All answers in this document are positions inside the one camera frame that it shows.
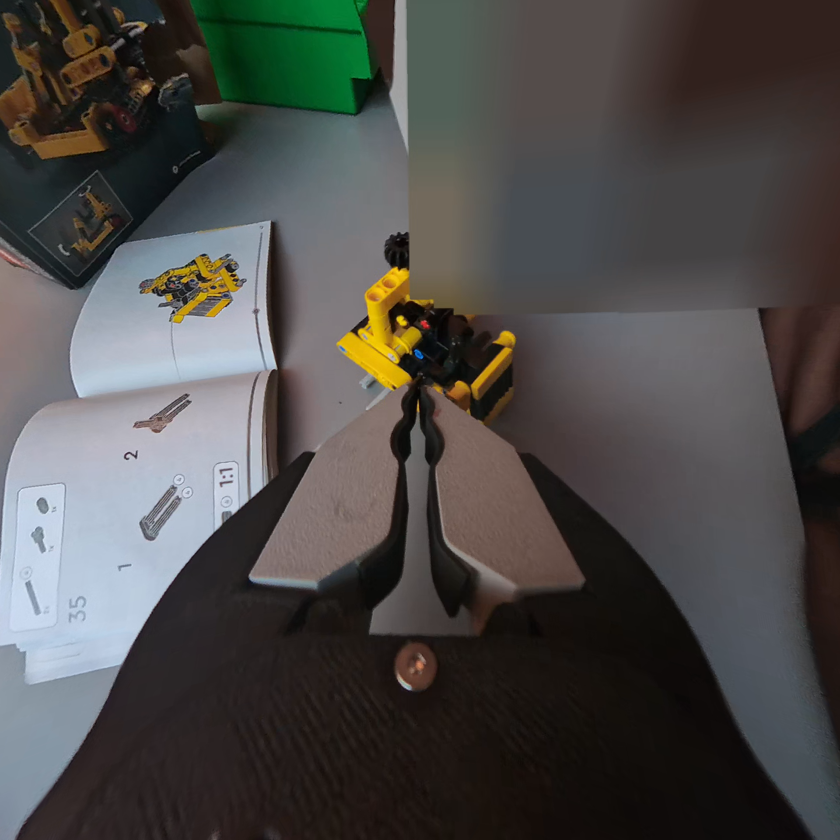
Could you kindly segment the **dark lego set box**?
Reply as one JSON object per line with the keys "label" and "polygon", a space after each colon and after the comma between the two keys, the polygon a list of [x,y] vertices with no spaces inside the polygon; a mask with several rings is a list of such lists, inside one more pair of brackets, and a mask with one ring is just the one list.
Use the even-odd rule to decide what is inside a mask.
{"label": "dark lego set box", "polygon": [[1,2],[2,259],[84,287],[214,150],[194,2]]}

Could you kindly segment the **white lego instruction booklet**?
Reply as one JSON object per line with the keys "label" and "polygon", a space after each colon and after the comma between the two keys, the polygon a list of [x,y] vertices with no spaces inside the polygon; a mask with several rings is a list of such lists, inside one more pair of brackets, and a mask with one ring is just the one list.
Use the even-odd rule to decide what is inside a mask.
{"label": "white lego instruction booklet", "polygon": [[69,347],[75,397],[5,476],[2,647],[27,686],[121,666],[195,551],[277,474],[269,220],[121,245]]}

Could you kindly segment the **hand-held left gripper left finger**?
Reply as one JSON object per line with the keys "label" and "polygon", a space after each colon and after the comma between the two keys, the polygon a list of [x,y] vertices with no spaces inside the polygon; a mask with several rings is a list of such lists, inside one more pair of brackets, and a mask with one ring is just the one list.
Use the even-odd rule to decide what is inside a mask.
{"label": "hand-held left gripper left finger", "polygon": [[391,392],[311,457],[248,575],[255,585],[335,597],[371,611],[404,565],[405,464],[417,386]]}

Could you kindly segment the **green box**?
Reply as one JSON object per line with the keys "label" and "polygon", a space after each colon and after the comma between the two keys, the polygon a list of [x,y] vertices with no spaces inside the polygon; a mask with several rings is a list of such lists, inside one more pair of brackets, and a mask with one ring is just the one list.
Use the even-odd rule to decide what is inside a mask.
{"label": "green box", "polygon": [[367,1],[192,1],[221,99],[358,114],[378,69]]}

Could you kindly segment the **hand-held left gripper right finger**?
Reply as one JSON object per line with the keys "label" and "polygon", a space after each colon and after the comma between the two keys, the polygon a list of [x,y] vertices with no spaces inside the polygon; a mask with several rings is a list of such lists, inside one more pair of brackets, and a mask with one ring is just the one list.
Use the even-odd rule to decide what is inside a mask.
{"label": "hand-held left gripper right finger", "polygon": [[533,598],[578,595],[585,575],[519,452],[428,386],[418,415],[429,467],[432,580],[474,632],[541,632]]}

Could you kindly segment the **person's leg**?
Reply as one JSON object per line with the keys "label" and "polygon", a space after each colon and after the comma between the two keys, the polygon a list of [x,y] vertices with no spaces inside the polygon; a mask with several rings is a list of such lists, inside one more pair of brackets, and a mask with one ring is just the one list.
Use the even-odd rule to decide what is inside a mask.
{"label": "person's leg", "polygon": [[761,308],[772,433],[771,773],[812,838],[838,838],[838,305]]}

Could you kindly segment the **yellow and black lego model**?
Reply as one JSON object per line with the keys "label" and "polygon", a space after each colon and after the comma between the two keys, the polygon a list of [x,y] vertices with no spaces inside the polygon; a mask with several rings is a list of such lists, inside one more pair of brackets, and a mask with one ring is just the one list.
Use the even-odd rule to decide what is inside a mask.
{"label": "yellow and black lego model", "polygon": [[377,382],[396,391],[420,380],[490,424],[515,392],[516,337],[502,331],[493,339],[476,330],[475,315],[414,298],[409,240],[408,232],[397,232],[385,241],[388,272],[365,292],[366,315],[337,342],[338,350],[365,372],[363,386]]}

